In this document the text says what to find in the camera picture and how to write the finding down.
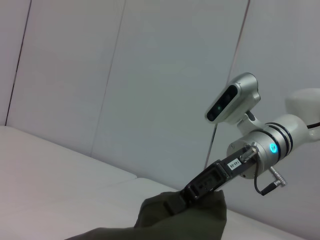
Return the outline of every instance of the camera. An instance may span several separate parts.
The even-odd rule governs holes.
[[[228,83],[206,112],[206,118],[213,124],[235,124],[260,99],[257,79],[251,73],[245,72]]]

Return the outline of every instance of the white label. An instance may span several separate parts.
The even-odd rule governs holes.
[[[236,169],[237,167],[239,167],[241,165],[241,162],[238,159],[235,159],[231,162],[228,163],[228,166],[231,170]]]

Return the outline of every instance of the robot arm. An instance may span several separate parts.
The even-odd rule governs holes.
[[[177,214],[207,193],[220,188],[236,176],[254,179],[254,187],[266,195],[287,183],[274,165],[294,149],[320,140],[320,89],[302,89],[286,99],[285,114],[272,122],[262,123],[250,110],[260,101],[258,82],[250,73],[234,78],[213,102],[206,118],[213,124],[237,124],[243,137],[227,148],[227,158],[217,160],[194,178],[180,194],[165,206]],[[260,191],[258,176],[269,170],[275,181]]]

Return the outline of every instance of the dark green cloth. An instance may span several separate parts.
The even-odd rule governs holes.
[[[145,200],[134,227],[97,228],[68,240],[220,240],[227,222],[223,192],[212,192],[171,216],[164,202],[175,194],[165,192]]]

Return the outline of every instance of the white table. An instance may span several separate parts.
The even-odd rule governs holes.
[[[175,191],[10,127],[0,127],[0,239],[63,240],[132,227],[141,203]],[[302,240],[227,211],[223,240]]]
[[[101,161],[0,126],[0,217],[135,178]]]

